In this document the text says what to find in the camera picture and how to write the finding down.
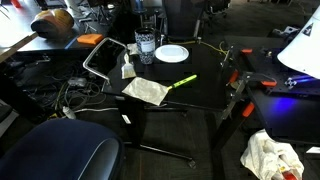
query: chair backrest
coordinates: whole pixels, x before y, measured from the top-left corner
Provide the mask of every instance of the chair backrest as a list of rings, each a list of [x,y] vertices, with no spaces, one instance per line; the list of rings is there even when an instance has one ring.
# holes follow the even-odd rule
[[[192,38],[199,28],[207,0],[163,0],[167,17],[167,36]]]

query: blue chair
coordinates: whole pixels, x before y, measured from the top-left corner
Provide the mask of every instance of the blue chair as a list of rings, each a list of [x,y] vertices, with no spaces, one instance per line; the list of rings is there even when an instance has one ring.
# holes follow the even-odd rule
[[[96,123],[53,119],[35,127],[0,159],[0,179],[115,179],[120,138]]]

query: white plate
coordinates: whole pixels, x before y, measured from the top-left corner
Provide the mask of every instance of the white plate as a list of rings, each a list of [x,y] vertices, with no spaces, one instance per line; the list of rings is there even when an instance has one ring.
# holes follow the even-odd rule
[[[189,52],[182,46],[164,45],[157,48],[155,56],[163,62],[177,63],[186,60]]]

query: metal frame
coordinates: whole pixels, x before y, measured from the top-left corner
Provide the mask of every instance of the metal frame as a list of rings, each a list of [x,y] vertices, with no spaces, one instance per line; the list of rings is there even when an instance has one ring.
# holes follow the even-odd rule
[[[123,47],[125,48],[125,50],[128,51],[128,48],[127,48],[127,46],[126,46],[125,44],[123,44],[123,43],[121,43],[121,42],[119,42],[119,41],[117,41],[117,40],[114,40],[114,39],[112,39],[112,38],[107,37],[107,38],[104,38],[104,39],[92,50],[92,52],[88,55],[88,57],[86,58],[86,60],[83,62],[82,65],[83,65],[83,68],[85,68],[86,70],[88,70],[88,71],[90,71],[91,73],[93,73],[93,74],[95,74],[95,75],[97,75],[97,76],[100,76],[100,77],[102,77],[103,79],[105,79],[107,85],[109,85],[109,84],[110,84],[110,79],[109,79],[109,77],[108,77],[107,75],[105,75],[105,74],[103,74],[103,73],[101,73],[101,72],[99,72],[99,71],[97,71],[97,70],[89,67],[89,62],[91,61],[92,57],[93,57],[93,56],[95,55],[95,53],[100,49],[100,47],[101,47],[105,42],[107,42],[107,41],[111,41],[111,42],[116,43],[116,44],[118,44],[118,45],[120,45],[120,46],[123,46]]]

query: lamp shade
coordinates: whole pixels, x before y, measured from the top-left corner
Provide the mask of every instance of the lamp shade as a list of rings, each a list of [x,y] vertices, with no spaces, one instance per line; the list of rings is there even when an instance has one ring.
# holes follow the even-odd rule
[[[320,79],[320,6],[278,59],[291,69]]]

